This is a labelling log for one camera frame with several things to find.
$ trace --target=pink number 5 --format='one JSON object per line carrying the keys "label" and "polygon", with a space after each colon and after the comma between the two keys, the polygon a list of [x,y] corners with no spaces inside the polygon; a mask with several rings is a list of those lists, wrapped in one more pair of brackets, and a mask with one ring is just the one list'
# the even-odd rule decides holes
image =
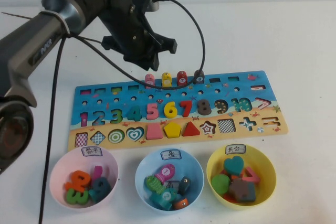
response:
{"label": "pink number 5", "polygon": [[147,105],[147,120],[155,120],[159,117],[158,105],[151,103]]}

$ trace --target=wooden puzzle board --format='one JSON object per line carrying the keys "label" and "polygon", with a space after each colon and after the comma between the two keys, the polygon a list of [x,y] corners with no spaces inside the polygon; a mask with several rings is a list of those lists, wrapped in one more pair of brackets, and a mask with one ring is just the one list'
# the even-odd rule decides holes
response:
{"label": "wooden puzzle board", "polygon": [[[155,80],[155,85],[161,84],[161,79]],[[176,86],[176,78],[173,78],[173,86]],[[199,114],[197,103],[201,99],[209,102],[209,115]],[[182,117],[182,101],[192,101],[188,117]],[[177,116],[172,119],[164,115],[164,107],[169,102],[175,102],[177,108]],[[149,121],[147,106],[154,103],[159,117]],[[140,107],[142,118],[138,122],[127,118],[134,106]],[[181,127],[180,137],[166,136],[164,127],[171,122]],[[200,131],[199,135],[182,136],[189,122]],[[147,127],[154,123],[159,123],[163,138],[147,140]],[[209,74],[204,84],[192,84],[179,90],[145,89],[133,81],[76,87],[68,150],[86,145],[136,148],[287,132],[265,72]]]}

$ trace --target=green circle piece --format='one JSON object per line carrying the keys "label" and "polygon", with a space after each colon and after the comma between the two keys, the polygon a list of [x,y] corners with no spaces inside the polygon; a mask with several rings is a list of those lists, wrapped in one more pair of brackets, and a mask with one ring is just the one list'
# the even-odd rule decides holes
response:
{"label": "green circle piece", "polygon": [[216,193],[222,196],[229,190],[230,178],[225,174],[218,174],[212,178],[211,185]]}
{"label": "green circle piece", "polygon": [[118,144],[121,141],[123,141],[124,138],[125,138],[125,133],[122,130],[119,130],[119,129],[111,131],[109,133],[109,137],[108,137],[109,141],[112,144]]}

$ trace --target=checkered diamond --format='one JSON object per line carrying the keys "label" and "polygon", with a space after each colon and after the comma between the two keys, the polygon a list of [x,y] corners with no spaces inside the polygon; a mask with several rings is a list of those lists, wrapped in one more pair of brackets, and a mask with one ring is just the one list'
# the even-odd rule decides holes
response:
{"label": "checkered diamond", "polygon": [[77,133],[75,140],[75,147],[82,147],[88,145],[88,133]]}
{"label": "checkered diamond", "polygon": [[105,139],[105,136],[100,131],[97,131],[90,139],[94,142],[94,144],[100,145],[100,143]]}
{"label": "checkered diamond", "polygon": [[221,133],[235,132],[236,126],[233,119],[218,120],[219,131]]}

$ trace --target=robotic arm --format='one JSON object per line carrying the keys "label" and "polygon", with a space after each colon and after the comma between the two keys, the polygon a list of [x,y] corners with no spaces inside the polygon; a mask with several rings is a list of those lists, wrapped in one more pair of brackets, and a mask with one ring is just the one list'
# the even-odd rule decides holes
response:
{"label": "robotic arm", "polygon": [[158,53],[176,52],[175,39],[156,34],[145,13],[157,0],[42,0],[45,11],[0,40],[0,174],[24,151],[33,133],[30,106],[36,99],[27,81],[57,42],[80,34],[96,17],[110,32],[102,40],[125,61],[141,68],[159,67]]}

